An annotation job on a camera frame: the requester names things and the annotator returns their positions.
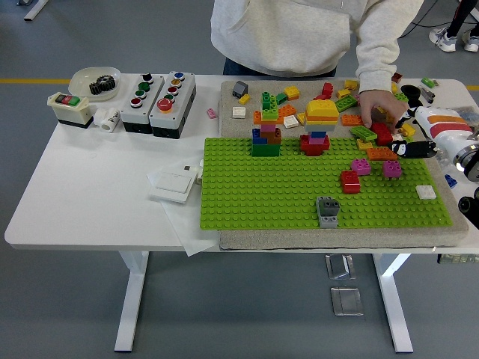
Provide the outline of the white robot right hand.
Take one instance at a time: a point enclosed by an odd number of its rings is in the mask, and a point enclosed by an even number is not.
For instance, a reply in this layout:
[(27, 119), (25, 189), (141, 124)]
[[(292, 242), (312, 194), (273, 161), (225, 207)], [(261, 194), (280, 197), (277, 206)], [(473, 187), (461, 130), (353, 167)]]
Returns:
[(430, 158), (438, 150), (448, 154), (455, 165), (465, 168), (478, 163), (478, 137), (459, 114), (452, 109), (418, 106), (408, 109), (396, 124), (407, 120), (419, 126), (423, 141), (392, 141), (388, 148), (408, 159)]

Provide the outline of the person's left hand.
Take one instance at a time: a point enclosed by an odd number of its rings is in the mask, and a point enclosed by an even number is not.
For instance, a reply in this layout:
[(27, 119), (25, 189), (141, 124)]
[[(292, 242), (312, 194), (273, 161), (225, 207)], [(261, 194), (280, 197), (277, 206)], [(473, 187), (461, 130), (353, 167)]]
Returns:
[(398, 100), (391, 92), (386, 90), (366, 90), (359, 94), (359, 98), (361, 118), (366, 128), (370, 128), (373, 123), (371, 118), (372, 110), (380, 107), (393, 117), (394, 120), (391, 125), (391, 131), (394, 134), (397, 133), (397, 122), (409, 109), (409, 105), (406, 102)]

